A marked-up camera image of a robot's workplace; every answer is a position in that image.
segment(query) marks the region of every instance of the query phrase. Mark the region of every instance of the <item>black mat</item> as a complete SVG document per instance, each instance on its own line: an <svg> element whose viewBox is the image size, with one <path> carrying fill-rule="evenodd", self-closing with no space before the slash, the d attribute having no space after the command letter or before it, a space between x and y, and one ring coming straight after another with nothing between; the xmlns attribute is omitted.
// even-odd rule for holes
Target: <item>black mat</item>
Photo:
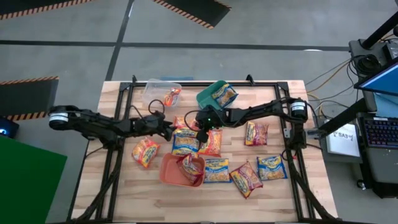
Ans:
<svg viewBox="0 0 398 224"><path fill-rule="evenodd" d="M231 7L215 0L153 1L208 29L214 29L214 27L231 10Z"/></svg>
<svg viewBox="0 0 398 224"><path fill-rule="evenodd" d="M0 82L0 116L18 121L43 118L53 106L59 77Z"/></svg>
<svg viewBox="0 0 398 224"><path fill-rule="evenodd" d="M93 0L0 0L0 20L72 6Z"/></svg>

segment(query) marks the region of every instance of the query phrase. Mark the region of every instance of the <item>green screen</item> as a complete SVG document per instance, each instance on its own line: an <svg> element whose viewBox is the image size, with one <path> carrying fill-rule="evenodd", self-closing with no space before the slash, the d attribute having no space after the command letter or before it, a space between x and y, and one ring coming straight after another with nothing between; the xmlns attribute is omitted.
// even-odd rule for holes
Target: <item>green screen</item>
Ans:
<svg viewBox="0 0 398 224"><path fill-rule="evenodd" d="M45 223L66 161L0 136L0 223Z"/></svg>

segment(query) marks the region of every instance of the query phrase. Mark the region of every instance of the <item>hazard tape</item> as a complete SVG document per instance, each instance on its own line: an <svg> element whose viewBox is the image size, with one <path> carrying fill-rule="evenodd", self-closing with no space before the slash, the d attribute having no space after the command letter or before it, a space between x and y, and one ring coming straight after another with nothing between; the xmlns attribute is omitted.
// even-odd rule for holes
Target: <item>hazard tape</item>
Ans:
<svg viewBox="0 0 398 224"><path fill-rule="evenodd" d="M59 80L59 79L60 79L60 77L28 78L25 80L3 81L3 82L0 82L0 85L11 85L11 84L27 83L27 82L41 82L41 81Z"/></svg>
<svg viewBox="0 0 398 224"><path fill-rule="evenodd" d="M10 121L22 121L27 119L38 119L44 118L47 115L45 111L36 112L36 113L28 113L28 114L15 114L7 116L7 119Z"/></svg>
<svg viewBox="0 0 398 224"><path fill-rule="evenodd" d="M219 3L219 4L222 4L223 6L227 7L228 9L232 9L232 7L229 6L229 5L227 5L227 4L224 4L224 3L219 2L219 1L216 1L216 0L213 0L213 1L215 1L215 2L217 2L217 3Z"/></svg>
<svg viewBox="0 0 398 224"><path fill-rule="evenodd" d="M20 16L26 16L26 15L35 14L38 12L45 12L45 11L49 11L52 9L60 9L63 7L73 6L76 4L86 3L86 2L90 2L90 1L94 1L94 0L72 0L72 1L65 1L65 2L61 2L58 4L49 5L49 6L37 7L34 9L26 9L24 11L12 12L9 14L0 15L0 20L11 19L11 18L20 17Z"/></svg>
<svg viewBox="0 0 398 224"><path fill-rule="evenodd" d="M195 17L195 16L193 16L193 15L191 15L191 14L189 14L189 13L187 13L187 12L185 12L185 11L183 11L183 10L181 10L181 9L179 9L179 8L169 4L167 2L165 2L165 1L162 1L162 0L153 0L153 1L155 3L157 3L157 4L160 4L163 7L166 7L167 9L170 9L173 12L176 12L176 13L180 14L183 17L186 17L187 19L192 20L193 22L196 22L197 24L200 24L200 25L206 27L207 29L214 29L214 27L212 25L210 25L209 23L207 23L207 22L205 22L205 21L203 21L203 20L201 20L201 19L199 19L199 18L197 18L197 17Z"/></svg>

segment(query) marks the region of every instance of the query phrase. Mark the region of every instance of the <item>keyboard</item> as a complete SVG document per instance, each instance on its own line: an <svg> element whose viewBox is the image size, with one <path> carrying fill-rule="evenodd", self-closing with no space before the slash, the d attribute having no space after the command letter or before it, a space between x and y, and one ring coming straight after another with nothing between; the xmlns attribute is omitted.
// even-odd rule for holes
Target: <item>keyboard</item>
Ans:
<svg viewBox="0 0 398 224"><path fill-rule="evenodd" d="M398 149L398 119L365 117L360 119L362 135L369 147Z"/></svg>

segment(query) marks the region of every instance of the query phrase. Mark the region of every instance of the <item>computer monitor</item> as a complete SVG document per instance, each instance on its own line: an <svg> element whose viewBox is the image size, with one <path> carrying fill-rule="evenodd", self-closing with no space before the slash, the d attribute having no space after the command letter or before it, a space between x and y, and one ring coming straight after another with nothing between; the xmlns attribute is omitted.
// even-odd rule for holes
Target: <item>computer monitor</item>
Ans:
<svg viewBox="0 0 398 224"><path fill-rule="evenodd" d="M374 75L366 77L354 88L398 96L398 58L395 58Z"/></svg>

